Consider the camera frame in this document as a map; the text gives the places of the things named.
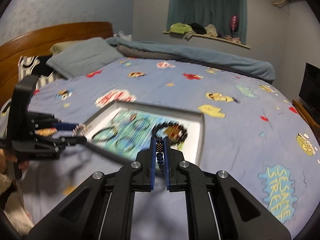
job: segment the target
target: wooden headboard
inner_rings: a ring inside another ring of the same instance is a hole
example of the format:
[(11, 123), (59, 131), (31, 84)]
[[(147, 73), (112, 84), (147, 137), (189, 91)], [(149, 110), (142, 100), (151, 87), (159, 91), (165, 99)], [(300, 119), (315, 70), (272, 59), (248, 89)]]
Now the wooden headboard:
[(18, 83), (20, 56), (50, 55), (49, 49), (57, 42), (112, 36), (109, 22), (70, 23), (32, 31), (0, 46), (0, 106), (11, 98)]

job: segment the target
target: silver bolt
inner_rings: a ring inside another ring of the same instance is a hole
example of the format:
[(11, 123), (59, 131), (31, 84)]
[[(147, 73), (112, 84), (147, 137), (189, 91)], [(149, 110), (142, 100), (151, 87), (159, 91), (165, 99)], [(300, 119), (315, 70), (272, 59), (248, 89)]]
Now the silver bolt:
[(103, 176), (103, 174), (102, 174), (102, 172), (100, 172), (100, 171), (96, 171), (94, 174), (92, 174), (92, 177), (93, 177), (94, 179), (101, 179), (102, 176)]
[(220, 177), (220, 178), (223, 178), (223, 179), (225, 179), (226, 177), (228, 177), (228, 173), (226, 172), (226, 171), (219, 171), (218, 172), (218, 176)]
[(132, 162), (132, 163), (131, 163), (131, 167), (132, 167), (132, 168), (137, 169), (137, 168), (139, 168), (140, 166), (141, 166), (141, 163), (140, 163), (140, 162)]
[(190, 166), (190, 163), (187, 162), (187, 161), (181, 161), (179, 162), (179, 165), (182, 167), (182, 168), (187, 168)]

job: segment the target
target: wooden window sill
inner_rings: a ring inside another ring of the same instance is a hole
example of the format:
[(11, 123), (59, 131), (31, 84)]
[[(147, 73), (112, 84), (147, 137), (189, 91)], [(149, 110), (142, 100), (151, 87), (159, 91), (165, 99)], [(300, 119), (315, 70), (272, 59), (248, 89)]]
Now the wooden window sill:
[(243, 44), (240, 44), (240, 43), (234, 43), (232, 41), (228, 41), (228, 40), (225, 40), (225, 39), (221, 39), (221, 38), (217, 38), (217, 37), (212, 37), (212, 36), (208, 36), (208, 35), (201, 35), (201, 34), (193, 34), (193, 36), (196, 36), (196, 37), (202, 37), (202, 38), (207, 38), (207, 39), (212, 39), (212, 40), (217, 40), (217, 41), (222, 41), (222, 42), (226, 42), (226, 43), (229, 43), (229, 44), (233, 44), (233, 45), (236, 45), (236, 46), (240, 46), (240, 47), (243, 47), (243, 48), (246, 48), (246, 49), (251, 49), (249, 46), (247, 45), (243, 45)]

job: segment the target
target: wall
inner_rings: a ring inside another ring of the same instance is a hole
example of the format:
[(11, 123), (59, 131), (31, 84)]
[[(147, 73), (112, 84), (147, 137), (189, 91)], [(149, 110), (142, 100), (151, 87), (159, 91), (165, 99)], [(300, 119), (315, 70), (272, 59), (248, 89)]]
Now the wall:
[(320, 24), (305, 1), (289, 5), (287, 41), (278, 89), (299, 99), (306, 62), (320, 68)]
[[(283, 62), (287, 14), (284, 9), (274, 7), (272, 1), (278, 0), (248, 0), (247, 45), (250, 50), (205, 38), (193, 37), (187, 42), (162, 34), (166, 29), (169, 0), (134, 0), (133, 38), (211, 48), (268, 61), (274, 66), (277, 77)], [(279, 86), (277, 78), (274, 86)]]
[(0, 45), (29, 31), (71, 22), (109, 21), (132, 33), (133, 0), (12, 0), (0, 19)]

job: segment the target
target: curtain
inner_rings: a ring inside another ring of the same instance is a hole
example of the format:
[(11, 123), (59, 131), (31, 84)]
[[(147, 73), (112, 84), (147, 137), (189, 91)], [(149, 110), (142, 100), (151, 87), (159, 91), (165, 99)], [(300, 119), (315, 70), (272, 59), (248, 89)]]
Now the curtain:
[(167, 30), (174, 23), (196, 22), (203, 27), (213, 24), (222, 36), (231, 35), (230, 20), (239, 18), (239, 28), (234, 37), (245, 44), (247, 30), (247, 0), (170, 0)]

